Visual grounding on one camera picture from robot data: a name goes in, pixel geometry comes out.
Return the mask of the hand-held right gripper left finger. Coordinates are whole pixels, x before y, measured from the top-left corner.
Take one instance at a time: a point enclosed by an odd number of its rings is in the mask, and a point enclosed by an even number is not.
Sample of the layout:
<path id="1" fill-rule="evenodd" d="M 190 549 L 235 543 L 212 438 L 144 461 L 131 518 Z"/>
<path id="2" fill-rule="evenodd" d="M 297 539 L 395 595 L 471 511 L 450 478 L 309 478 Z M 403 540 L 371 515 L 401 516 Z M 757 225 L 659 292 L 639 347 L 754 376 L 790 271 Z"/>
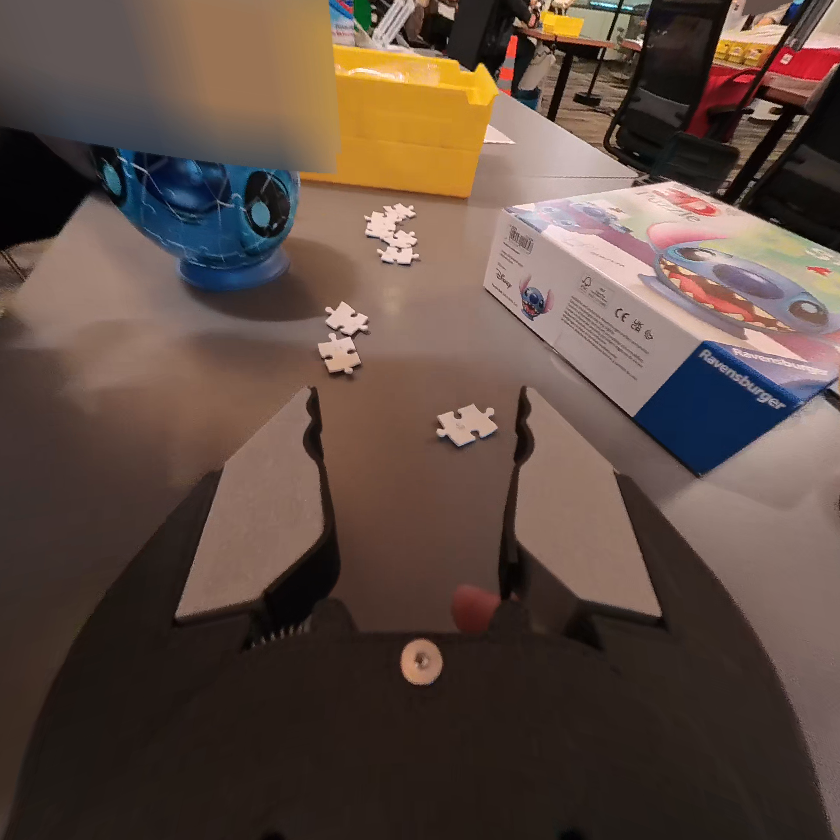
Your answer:
<path id="1" fill-rule="evenodd" d="M 247 641 L 309 630 L 341 571 L 319 392 L 295 394 L 221 469 L 174 621 L 243 617 Z"/>

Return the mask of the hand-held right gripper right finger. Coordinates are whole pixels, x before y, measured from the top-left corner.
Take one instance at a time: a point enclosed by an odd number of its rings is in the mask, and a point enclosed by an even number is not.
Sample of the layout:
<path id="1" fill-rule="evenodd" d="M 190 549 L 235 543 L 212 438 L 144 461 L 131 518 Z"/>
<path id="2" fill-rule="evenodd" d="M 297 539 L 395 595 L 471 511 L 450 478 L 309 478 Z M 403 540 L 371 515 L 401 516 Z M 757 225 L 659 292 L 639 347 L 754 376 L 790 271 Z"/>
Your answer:
<path id="1" fill-rule="evenodd" d="M 501 596 L 551 635 L 597 637 L 598 616 L 658 625 L 662 608 L 612 464 L 530 386 L 520 390 L 516 433 Z"/>

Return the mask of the white puzzle piece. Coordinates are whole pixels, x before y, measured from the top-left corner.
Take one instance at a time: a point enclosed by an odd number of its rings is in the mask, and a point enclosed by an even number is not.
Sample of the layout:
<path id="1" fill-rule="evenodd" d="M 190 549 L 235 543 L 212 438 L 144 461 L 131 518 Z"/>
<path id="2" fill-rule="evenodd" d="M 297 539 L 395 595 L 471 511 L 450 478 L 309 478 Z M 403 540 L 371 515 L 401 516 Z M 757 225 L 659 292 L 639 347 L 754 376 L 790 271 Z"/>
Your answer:
<path id="1" fill-rule="evenodd" d="M 326 307 L 324 311 L 328 315 L 325 320 L 327 327 L 337 334 L 352 338 L 356 333 L 370 331 L 368 316 L 357 312 L 345 301 L 336 308 Z"/>
<path id="2" fill-rule="evenodd" d="M 351 337 L 329 334 L 327 341 L 317 344 L 318 353 L 331 375 L 351 375 L 362 365 L 361 357 Z"/>
<path id="3" fill-rule="evenodd" d="M 493 407 L 482 411 L 475 404 L 469 404 L 455 412 L 438 415 L 436 435 L 462 448 L 474 443 L 477 439 L 493 435 L 497 431 L 494 416 Z"/>

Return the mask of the blue puzzle ball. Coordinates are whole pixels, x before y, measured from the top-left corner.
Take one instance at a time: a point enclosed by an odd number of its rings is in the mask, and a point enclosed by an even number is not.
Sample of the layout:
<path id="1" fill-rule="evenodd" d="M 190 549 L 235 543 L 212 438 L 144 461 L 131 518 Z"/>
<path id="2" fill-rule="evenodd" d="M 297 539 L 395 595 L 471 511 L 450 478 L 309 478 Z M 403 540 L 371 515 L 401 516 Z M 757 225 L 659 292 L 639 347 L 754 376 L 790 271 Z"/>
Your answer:
<path id="1" fill-rule="evenodd" d="M 266 262 L 298 210 L 296 171 L 90 147 L 112 204 L 132 226 L 184 265 L 244 270 Z"/>

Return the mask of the printed puzzle box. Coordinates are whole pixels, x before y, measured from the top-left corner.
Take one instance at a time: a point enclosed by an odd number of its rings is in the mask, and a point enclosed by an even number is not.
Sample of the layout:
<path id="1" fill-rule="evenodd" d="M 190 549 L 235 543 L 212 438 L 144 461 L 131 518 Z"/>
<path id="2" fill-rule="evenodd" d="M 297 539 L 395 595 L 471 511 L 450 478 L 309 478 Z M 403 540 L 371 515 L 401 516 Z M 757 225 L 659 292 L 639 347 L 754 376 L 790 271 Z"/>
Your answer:
<path id="1" fill-rule="evenodd" d="M 484 288 L 704 476 L 837 382 L 838 268 L 663 182 L 504 207 Z"/>

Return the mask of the pile of white puzzle pieces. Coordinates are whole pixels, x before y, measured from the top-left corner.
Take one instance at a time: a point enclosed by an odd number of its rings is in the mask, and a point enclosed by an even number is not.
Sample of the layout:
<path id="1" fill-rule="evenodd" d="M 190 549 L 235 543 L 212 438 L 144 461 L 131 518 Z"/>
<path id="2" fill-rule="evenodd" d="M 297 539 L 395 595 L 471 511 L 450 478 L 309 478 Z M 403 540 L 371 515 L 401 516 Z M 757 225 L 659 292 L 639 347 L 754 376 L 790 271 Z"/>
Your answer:
<path id="1" fill-rule="evenodd" d="M 404 203 L 385 205 L 381 211 L 364 215 L 364 234 L 379 243 L 376 254 L 382 264 L 407 268 L 420 260 L 417 235 L 405 228 L 415 217 L 414 205 Z"/>

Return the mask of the person's right hand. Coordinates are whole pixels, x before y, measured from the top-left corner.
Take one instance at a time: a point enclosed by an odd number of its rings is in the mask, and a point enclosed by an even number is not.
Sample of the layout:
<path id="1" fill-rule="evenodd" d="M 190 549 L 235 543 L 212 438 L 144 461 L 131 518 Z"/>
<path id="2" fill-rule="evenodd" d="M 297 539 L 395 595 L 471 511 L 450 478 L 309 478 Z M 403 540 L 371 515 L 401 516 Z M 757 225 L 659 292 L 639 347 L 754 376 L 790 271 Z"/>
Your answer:
<path id="1" fill-rule="evenodd" d="M 500 604 L 499 594 L 471 584 L 460 584 L 453 594 L 451 616 L 462 634 L 484 634 Z"/>

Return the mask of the wooden table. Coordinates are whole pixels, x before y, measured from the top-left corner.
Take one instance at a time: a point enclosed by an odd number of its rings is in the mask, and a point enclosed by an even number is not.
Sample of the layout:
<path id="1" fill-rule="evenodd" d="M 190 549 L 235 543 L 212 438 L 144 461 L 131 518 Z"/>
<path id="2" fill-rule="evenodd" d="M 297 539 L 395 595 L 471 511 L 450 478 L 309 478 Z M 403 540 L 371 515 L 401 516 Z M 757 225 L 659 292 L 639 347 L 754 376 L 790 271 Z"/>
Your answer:
<path id="1" fill-rule="evenodd" d="M 598 56 L 603 58 L 606 50 L 616 47 L 610 40 L 546 34 L 540 29 L 521 25 L 515 25 L 513 33 L 517 36 L 538 40 L 548 45 L 553 53 L 560 52 L 562 54 L 557 80 L 553 86 L 549 109 L 546 114 L 546 118 L 551 123 L 555 123 L 556 121 L 574 59 L 585 56 L 586 51 L 589 49 L 598 49 Z"/>

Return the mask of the black mesh office chair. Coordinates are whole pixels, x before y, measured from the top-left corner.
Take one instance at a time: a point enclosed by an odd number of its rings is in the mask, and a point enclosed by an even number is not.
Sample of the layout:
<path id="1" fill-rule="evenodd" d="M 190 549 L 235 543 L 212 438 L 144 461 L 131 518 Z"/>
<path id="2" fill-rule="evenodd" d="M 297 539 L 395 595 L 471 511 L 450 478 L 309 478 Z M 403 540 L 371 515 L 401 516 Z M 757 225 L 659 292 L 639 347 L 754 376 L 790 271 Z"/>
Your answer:
<path id="1" fill-rule="evenodd" d="M 624 99 L 605 132 L 605 150 L 647 182 L 676 181 L 714 193 L 739 159 L 724 141 L 742 115 L 706 96 L 728 4 L 656 1 Z"/>

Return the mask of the row of yellow bins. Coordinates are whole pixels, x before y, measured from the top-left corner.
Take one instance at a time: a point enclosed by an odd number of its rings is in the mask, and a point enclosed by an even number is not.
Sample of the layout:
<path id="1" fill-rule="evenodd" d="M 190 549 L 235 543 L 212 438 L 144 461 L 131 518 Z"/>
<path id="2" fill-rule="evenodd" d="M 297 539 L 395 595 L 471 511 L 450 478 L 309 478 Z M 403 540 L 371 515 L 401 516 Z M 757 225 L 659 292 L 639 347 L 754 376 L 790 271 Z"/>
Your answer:
<path id="1" fill-rule="evenodd" d="M 767 40 L 720 38 L 713 62 L 719 65 L 764 67 L 777 45 Z"/>

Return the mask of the white plastic rack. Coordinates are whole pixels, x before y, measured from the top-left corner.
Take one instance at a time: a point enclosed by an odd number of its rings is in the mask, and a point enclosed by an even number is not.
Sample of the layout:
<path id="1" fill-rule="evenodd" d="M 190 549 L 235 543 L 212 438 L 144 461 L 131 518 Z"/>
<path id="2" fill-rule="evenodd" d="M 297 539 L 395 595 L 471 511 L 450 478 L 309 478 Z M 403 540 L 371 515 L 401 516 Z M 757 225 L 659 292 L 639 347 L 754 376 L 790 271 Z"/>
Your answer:
<path id="1" fill-rule="evenodd" d="M 404 29 L 417 9 L 424 7 L 416 1 L 370 1 L 372 24 L 371 42 L 377 49 L 395 44 L 407 46 Z"/>

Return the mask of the red table cloth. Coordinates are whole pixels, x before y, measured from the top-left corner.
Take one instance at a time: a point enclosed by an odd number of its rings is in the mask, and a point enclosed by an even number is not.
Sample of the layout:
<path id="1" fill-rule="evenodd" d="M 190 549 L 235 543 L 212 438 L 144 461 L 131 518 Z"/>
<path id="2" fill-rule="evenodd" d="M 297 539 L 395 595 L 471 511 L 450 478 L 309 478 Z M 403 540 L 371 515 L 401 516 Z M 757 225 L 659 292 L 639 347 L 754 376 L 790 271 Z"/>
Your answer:
<path id="1" fill-rule="evenodd" d="M 818 82 L 838 60 L 838 39 L 829 38 L 826 46 L 806 47 L 798 51 L 783 47 L 779 54 L 763 67 L 719 65 L 712 61 L 700 104 L 686 132 L 699 138 L 704 137 L 713 118 L 720 116 L 720 110 L 731 112 L 741 103 L 754 78 L 762 69 L 767 69 L 763 77 L 764 82 L 769 82 L 773 74 Z"/>

